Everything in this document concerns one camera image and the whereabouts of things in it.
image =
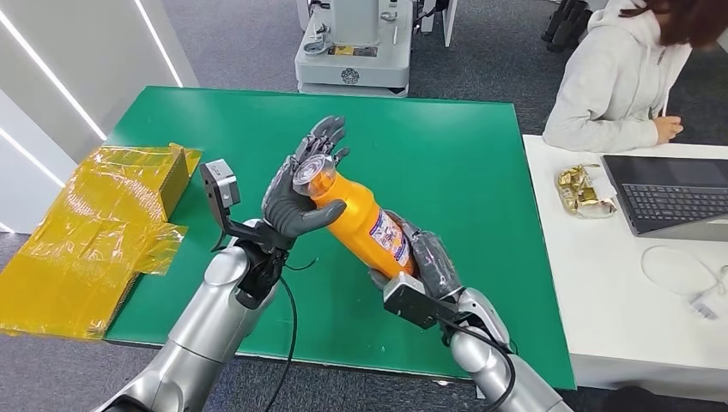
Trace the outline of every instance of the laptop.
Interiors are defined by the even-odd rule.
[[[606,155],[635,236],[728,241],[728,161]]]

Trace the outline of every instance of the bottle label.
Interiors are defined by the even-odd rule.
[[[404,266],[410,260],[410,245],[407,238],[404,237],[402,228],[385,213],[379,210],[379,216],[374,226],[369,231],[369,235],[384,247],[397,262]]]

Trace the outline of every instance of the yellow packaging material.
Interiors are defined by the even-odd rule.
[[[137,275],[167,272],[187,230],[167,219],[200,156],[93,152],[0,274],[0,330],[101,339]]]
[[[610,197],[600,198],[592,181],[590,171],[601,170],[599,165],[576,165],[556,177],[556,189],[567,212],[587,219],[611,217],[616,212],[614,201]]]

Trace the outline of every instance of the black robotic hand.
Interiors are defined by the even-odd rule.
[[[335,200],[317,209],[308,197],[294,191],[293,177],[299,165],[313,155],[330,155],[344,137],[345,118],[329,116],[318,122],[303,138],[295,153],[288,156],[270,181],[263,197],[263,217],[281,235],[295,239],[333,223],[346,209],[343,200]],[[335,164],[349,154],[342,148],[333,156]]]
[[[409,248],[417,264],[415,275],[425,285],[428,295],[437,300],[447,299],[463,289],[452,260],[447,255],[442,240],[435,233],[421,230],[396,213],[386,213],[402,228],[409,241]],[[383,289],[389,279],[377,270],[370,269],[374,285]]]

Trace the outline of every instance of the brown hair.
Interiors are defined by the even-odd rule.
[[[711,45],[728,28],[728,0],[645,0],[645,7],[621,10],[621,17],[647,11],[670,15],[661,26],[662,45]]]

